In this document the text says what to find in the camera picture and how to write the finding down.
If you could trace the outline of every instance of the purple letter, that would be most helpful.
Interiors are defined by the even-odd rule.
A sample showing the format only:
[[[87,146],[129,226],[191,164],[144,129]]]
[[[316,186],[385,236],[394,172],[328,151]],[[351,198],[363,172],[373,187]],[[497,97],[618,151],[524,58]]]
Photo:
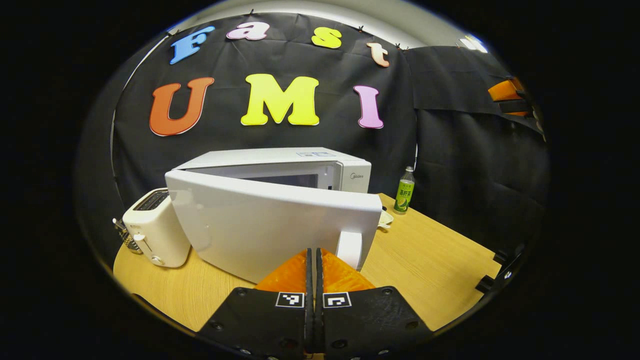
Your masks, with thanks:
[[[353,89],[360,95],[362,117],[358,120],[358,124],[362,127],[381,129],[385,124],[378,116],[378,105],[376,104],[378,91],[374,88],[360,85],[354,86]]]

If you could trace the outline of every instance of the plastic bottle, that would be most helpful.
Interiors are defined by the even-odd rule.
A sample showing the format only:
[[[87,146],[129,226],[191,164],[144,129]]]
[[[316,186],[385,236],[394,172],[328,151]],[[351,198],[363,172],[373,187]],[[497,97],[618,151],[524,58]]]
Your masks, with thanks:
[[[394,204],[394,213],[398,215],[406,214],[409,209],[411,195],[413,195],[413,186],[415,179],[413,178],[413,167],[406,167],[404,175],[400,178],[398,193],[396,194],[396,203]]]

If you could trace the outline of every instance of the pink letter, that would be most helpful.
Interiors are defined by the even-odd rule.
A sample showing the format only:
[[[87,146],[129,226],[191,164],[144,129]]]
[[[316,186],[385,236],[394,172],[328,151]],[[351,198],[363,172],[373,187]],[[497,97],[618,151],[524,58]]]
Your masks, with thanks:
[[[245,38],[248,40],[260,40],[267,37],[269,24],[266,22],[245,22],[237,26],[237,29],[229,31],[227,38],[235,40]]]
[[[358,120],[358,124],[362,127],[381,129],[385,124],[378,116],[378,105],[376,104],[378,91],[374,88],[360,85],[354,86],[353,89],[360,95],[362,117]]]

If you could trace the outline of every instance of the blue letter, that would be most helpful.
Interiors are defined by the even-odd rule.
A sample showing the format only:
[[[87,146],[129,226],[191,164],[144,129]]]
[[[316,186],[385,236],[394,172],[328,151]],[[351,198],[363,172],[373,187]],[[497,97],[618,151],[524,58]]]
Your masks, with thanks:
[[[197,31],[186,38],[182,38],[173,44],[175,48],[175,56],[171,60],[170,64],[173,65],[178,61],[186,58],[189,55],[193,55],[200,50],[199,46],[193,46],[193,44],[202,44],[204,40],[207,40],[207,35],[204,33],[208,33],[210,31],[214,31],[215,28],[213,26],[207,26],[206,28]]]

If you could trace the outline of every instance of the red letter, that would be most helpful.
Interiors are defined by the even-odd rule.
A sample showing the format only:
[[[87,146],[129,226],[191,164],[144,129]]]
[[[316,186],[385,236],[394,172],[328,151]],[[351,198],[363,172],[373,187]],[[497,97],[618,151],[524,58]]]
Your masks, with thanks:
[[[189,106],[186,114],[177,120],[169,117],[169,107],[171,106],[173,94],[178,91],[180,84],[168,84],[157,88],[154,91],[155,99],[151,107],[151,116],[149,116],[151,131],[156,135],[169,136],[182,134],[191,129],[200,119],[204,94],[211,84],[213,84],[213,78],[198,78],[189,81],[187,84],[191,88]]]

